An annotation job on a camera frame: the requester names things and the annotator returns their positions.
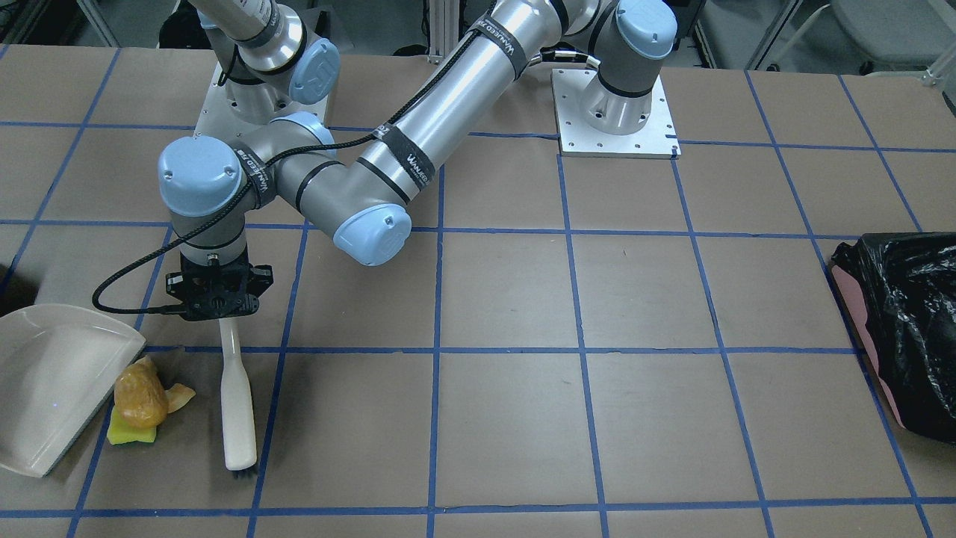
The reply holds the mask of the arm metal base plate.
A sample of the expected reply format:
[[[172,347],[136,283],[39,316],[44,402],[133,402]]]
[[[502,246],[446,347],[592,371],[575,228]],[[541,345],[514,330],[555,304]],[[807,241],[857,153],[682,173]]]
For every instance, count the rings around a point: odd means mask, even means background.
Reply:
[[[240,79],[248,83],[232,81],[224,67],[215,66],[194,133],[177,142],[183,153],[224,160],[228,144],[236,140],[269,154],[335,142],[323,123],[328,99],[304,105],[251,75]]]
[[[682,149],[662,79],[638,98],[618,96],[594,70],[553,69],[560,152],[570,157],[677,159]]]

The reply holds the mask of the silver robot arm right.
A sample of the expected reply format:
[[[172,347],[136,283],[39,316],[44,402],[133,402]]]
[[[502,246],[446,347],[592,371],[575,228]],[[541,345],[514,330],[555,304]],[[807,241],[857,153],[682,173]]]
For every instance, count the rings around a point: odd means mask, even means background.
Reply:
[[[233,116],[264,125],[298,105],[317,105],[338,81],[341,55],[299,14],[276,1],[193,1],[220,65]]]

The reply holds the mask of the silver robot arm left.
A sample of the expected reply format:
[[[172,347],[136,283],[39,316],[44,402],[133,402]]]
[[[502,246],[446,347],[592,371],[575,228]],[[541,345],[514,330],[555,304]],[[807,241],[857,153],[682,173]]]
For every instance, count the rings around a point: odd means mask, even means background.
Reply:
[[[441,68],[395,115],[356,140],[354,164],[307,111],[267,117],[222,140],[181,137],[158,158],[181,270],[167,277],[176,300],[155,312],[205,321],[256,313],[272,268],[248,259],[247,211],[280,197],[361,265],[388,262],[412,224],[407,205],[517,81],[537,52],[565,42],[597,59],[585,93],[588,123],[610,135],[638,132],[678,34],[662,1],[495,1]]]

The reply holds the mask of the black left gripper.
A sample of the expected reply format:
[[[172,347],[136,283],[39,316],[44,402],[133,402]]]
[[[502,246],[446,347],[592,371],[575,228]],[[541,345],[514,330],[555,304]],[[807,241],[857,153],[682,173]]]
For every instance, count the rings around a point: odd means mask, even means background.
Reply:
[[[165,293],[179,302],[173,313],[186,321],[253,315],[273,285],[273,266],[251,265],[246,250],[225,265],[212,256],[205,265],[183,255],[180,262],[181,271],[165,276]]]

